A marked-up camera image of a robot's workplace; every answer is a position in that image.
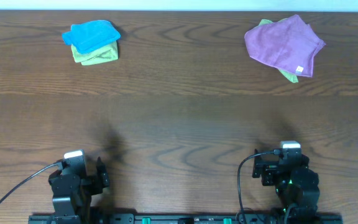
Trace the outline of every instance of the towel tag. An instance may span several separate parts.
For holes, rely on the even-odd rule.
[[[295,74],[302,74],[302,72],[303,72],[302,66],[298,66],[298,68],[296,68],[296,70],[295,70]]]

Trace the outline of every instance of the white wall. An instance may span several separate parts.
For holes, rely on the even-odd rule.
[[[358,12],[358,0],[0,0],[0,9]]]

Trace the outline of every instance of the blue towel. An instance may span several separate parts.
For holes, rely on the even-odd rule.
[[[74,45],[80,54],[88,54],[118,40],[121,35],[109,21],[98,20],[73,24],[71,31],[62,37],[65,44]]]

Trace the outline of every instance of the microfiber cloth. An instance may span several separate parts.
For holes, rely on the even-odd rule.
[[[314,56],[325,46],[298,15],[257,26],[244,38],[251,58],[304,77],[313,76]]]
[[[109,21],[98,20],[71,25],[62,35],[67,45],[74,45],[80,54],[88,54],[118,40],[121,35]]]
[[[270,20],[268,20],[268,19],[262,19],[262,20],[260,21],[260,23],[259,23],[258,26],[265,25],[265,24],[271,24],[271,23],[273,23],[273,22],[270,21]],[[298,77],[296,77],[295,74],[286,72],[286,71],[281,70],[281,69],[278,69],[278,71],[280,71],[281,74],[283,74],[283,76],[284,76],[285,78],[287,78],[290,82],[292,82],[292,83],[297,83],[297,82],[298,82]]]
[[[82,65],[96,65],[104,62],[111,62],[118,59],[117,41],[96,49],[88,54],[80,54],[74,45],[71,46],[74,61]]]

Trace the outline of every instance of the wooden table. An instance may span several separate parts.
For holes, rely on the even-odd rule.
[[[101,156],[107,210],[239,210],[236,172],[255,148],[297,140],[319,174],[319,210],[358,223],[358,14],[300,13],[327,46],[288,82],[243,36],[293,12],[0,11],[0,198],[63,153]],[[118,61],[81,66],[61,34],[96,19],[122,34]],[[244,206],[279,206],[243,168]],[[0,206],[0,223],[53,211],[48,170]]]

